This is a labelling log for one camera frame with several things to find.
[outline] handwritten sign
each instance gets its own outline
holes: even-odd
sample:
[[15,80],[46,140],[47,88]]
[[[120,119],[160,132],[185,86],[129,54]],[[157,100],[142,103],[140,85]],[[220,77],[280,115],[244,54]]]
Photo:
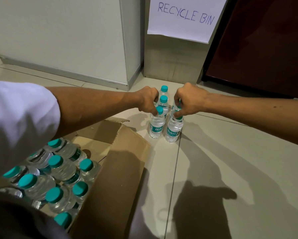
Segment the handwritten sign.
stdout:
[[209,43],[226,0],[151,0],[148,34]]

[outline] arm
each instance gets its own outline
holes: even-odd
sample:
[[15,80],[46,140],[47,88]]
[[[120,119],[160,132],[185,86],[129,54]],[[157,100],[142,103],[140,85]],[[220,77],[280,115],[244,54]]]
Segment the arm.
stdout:
[[174,99],[176,104],[181,99],[182,106],[176,117],[214,113],[298,144],[298,100],[224,96],[190,83],[179,88]]
[[61,113],[60,124],[54,138],[62,137],[131,108],[157,114],[153,101],[158,99],[159,92],[148,86],[136,92],[82,87],[48,89],[56,97]]

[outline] person's right hand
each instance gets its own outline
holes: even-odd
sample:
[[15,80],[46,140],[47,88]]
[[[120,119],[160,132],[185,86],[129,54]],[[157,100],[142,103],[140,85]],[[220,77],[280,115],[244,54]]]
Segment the person's right hand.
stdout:
[[186,83],[179,88],[174,96],[175,104],[181,106],[181,110],[174,113],[175,117],[195,114],[206,111],[206,98],[211,94],[196,85]]

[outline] white sleeve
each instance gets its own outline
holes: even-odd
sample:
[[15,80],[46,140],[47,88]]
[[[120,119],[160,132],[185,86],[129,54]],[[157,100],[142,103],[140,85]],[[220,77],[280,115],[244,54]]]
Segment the white sleeve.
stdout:
[[0,81],[0,176],[50,141],[60,109],[46,88]]

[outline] baseboard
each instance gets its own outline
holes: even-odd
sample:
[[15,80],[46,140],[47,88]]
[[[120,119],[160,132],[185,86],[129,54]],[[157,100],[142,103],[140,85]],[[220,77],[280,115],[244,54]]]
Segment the baseboard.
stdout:
[[139,65],[139,67],[137,68],[137,70],[135,71],[135,73],[133,74],[133,76],[131,77],[131,79],[128,81],[128,91],[131,89],[131,87],[133,86],[133,84],[135,83],[135,80],[138,78],[141,69],[143,67],[143,63],[141,63]]
[[85,82],[89,82],[89,83],[93,83],[93,84],[97,84],[97,85],[103,85],[103,86],[120,89],[120,90],[125,90],[125,91],[128,91],[129,83],[132,85],[135,82],[133,80],[135,75],[132,76],[132,78],[131,78],[131,80],[133,80],[132,83],[130,80],[130,82],[128,84],[124,84],[124,83],[116,83],[114,81],[109,81],[109,80],[103,80],[103,79],[95,78],[95,77],[91,77],[91,76],[84,76],[84,75],[72,73],[69,71],[64,71],[64,70],[50,68],[50,67],[46,67],[46,66],[42,66],[42,65],[32,64],[32,63],[28,63],[28,62],[24,62],[24,61],[19,61],[19,60],[15,60],[15,59],[8,58],[8,57],[1,56],[1,55],[0,55],[0,59],[2,60],[3,64],[17,65],[17,66],[21,66],[21,67],[25,67],[25,68],[29,68],[29,69],[35,69],[35,70],[39,70],[42,72],[51,73],[51,74],[58,75],[58,76],[64,76],[64,77],[72,78],[75,80],[82,80]]

